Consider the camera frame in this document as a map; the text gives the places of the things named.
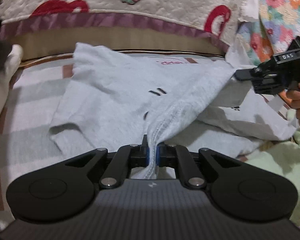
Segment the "green cloth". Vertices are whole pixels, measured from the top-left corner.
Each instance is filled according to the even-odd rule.
[[[298,190],[298,202],[290,220],[300,226],[300,131],[295,133],[295,141],[278,143],[263,152],[247,156],[246,163],[271,171],[289,179]]]

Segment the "gray ribbed surface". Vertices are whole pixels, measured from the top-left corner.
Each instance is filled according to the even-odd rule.
[[[178,180],[130,180],[104,190],[92,206],[64,222],[17,220],[0,236],[9,240],[300,240],[288,220],[249,224],[215,209],[201,191]]]

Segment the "colorful floral fabric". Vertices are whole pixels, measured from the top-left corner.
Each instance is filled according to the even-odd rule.
[[[285,51],[300,36],[300,0],[259,0],[260,21],[243,23],[238,37],[253,64]]]

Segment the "purple ruffle trim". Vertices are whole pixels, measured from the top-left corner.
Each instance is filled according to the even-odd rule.
[[[1,28],[0,39],[11,38],[26,33],[34,33],[41,30],[99,26],[119,26],[139,29],[148,28],[176,35],[211,38],[211,43],[221,50],[227,51],[229,47],[212,33],[164,20],[129,13],[56,13],[30,17],[24,20],[4,24]]]

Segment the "beige bed side panel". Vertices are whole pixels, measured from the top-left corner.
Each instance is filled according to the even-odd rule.
[[[104,45],[111,49],[168,49],[201,53],[224,53],[208,38],[193,38],[125,27],[89,27],[45,30],[9,39],[24,49],[23,60],[73,52],[76,42]]]

